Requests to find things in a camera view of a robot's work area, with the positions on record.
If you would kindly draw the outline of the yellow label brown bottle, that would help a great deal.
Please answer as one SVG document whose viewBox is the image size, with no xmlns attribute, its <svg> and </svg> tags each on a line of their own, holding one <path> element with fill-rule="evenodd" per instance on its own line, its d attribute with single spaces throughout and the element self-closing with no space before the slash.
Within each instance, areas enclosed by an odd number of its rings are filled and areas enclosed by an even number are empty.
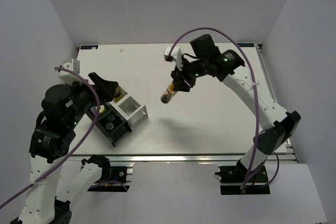
<svg viewBox="0 0 336 224">
<path fill-rule="evenodd" d="M 114 96 L 114 102 L 117 103 L 124 97 L 123 93 L 121 91 L 118 91 Z"/>
</svg>

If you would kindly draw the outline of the black cap spice jar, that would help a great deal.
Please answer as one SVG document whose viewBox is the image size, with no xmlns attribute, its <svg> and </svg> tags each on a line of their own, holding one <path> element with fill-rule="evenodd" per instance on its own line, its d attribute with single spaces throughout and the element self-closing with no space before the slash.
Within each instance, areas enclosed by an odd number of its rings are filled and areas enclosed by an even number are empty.
<svg viewBox="0 0 336 224">
<path fill-rule="evenodd" d="M 116 119 L 116 115 L 114 113 L 110 113 L 107 115 L 107 120 L 109 122 L 113 122 Z"/>
<path fill-rule="evenodd" d="M 112 122 L 108 122 L 106 125 L 105 125 L 105 129 L 107 131 L 112 131 L 114 128 L 114 124 Z"/>
</svg>

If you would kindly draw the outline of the black cap spice jar front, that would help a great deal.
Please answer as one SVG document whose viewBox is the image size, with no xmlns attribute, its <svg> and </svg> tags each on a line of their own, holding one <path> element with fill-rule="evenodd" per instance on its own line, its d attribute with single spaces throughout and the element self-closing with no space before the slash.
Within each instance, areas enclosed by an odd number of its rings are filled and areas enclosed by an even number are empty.
<svg viewBox="0 0 336 224">
<path fill-rule="evenodd" d="M 112 122 L 108 122 L 106 125 L 105 125 L 105 129 L 107 131 L 112 131 L 114 128 L 114 124 Z"/>
</svg>

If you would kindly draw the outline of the yellow band spice bottle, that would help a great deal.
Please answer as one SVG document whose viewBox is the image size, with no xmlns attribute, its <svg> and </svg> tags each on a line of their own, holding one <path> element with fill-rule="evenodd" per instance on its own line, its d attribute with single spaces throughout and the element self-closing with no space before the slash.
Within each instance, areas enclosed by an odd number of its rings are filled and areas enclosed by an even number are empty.
<svg viewBox="0 0 336 224">
<path fill-rule="evenodd" d="M 174 90 L 174 84 L 171 82 L 167 89 L 161 96 L 161 102 L 167 104 L 171 101 L 171 99 L 177 94 L 177 91 Z"/>
</svg>

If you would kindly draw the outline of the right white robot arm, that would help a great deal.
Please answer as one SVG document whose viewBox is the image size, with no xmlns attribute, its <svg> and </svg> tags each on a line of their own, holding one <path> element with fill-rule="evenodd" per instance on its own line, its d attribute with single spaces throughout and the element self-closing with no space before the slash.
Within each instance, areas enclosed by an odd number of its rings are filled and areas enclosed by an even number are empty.
<svg viewBox="0 0 336 224">
<path fill-rule="evenodd" d="M 217 78 L 230 88 L 256 117 L 254 143 L 236 165 L 238 177 L 250 181 L 257 167 L 293 135 L 301 116 L 297 111 L 287 111 L 270 94 L 256 90 L 255 75 L 242 54 L 231 49 L 221 52 L 209 34 L 192 40 L 190 45 L 194 51 L 192 62 L 184 57 L 179 47 L 166 48 L 164 59 L 174 61 L 175 68 L 168 94 L 161 100 L 167 103 L 177 92 L 189 92 L 196 79 L 202 76 Z"/>
</svg>

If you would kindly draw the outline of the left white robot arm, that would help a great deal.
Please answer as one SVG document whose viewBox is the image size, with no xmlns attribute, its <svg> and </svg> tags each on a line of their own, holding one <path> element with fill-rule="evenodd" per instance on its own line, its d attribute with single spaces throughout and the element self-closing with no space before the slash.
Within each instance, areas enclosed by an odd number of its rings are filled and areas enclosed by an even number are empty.
<svg viewBox="0 0 336 224">
<path fill-rule="evenodd" d="M 113 100 L 118 83 L 104 80 L 95 72 L 93 81 L 78 75 L 69 84 L 50 87 L 41 102 L 42 112 L 31 137 L 30 184 L 24 207 L 12 223 L 69 223 L 72 209 L 83 194 L 96 182 L 110 178 L 109 159 L 92 155 L 84 161 L 80 173 L 60 194 L 56 193 L 63 163 L 74 152 L 70 148 L 75 127 L 94 106 Z"/>
</svg>

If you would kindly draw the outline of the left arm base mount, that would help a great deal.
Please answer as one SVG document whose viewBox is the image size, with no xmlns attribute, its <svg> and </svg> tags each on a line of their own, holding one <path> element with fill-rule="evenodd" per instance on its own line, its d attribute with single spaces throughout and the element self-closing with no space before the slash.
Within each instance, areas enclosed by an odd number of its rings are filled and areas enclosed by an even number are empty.
<svg viewBox="0 0 336 224">
<path fill-rule="evenodd" d="M 102 175 L 99 180 L 88 189 L 90 192 L 122 192 L 129 189 L 126 166 L 112 166 L 110 160 L 101 155 L 92 155 L 89 159 L 81 160 L 81 169 L 86 164 L 94 163 L 102 168 Z"/>
</svg>

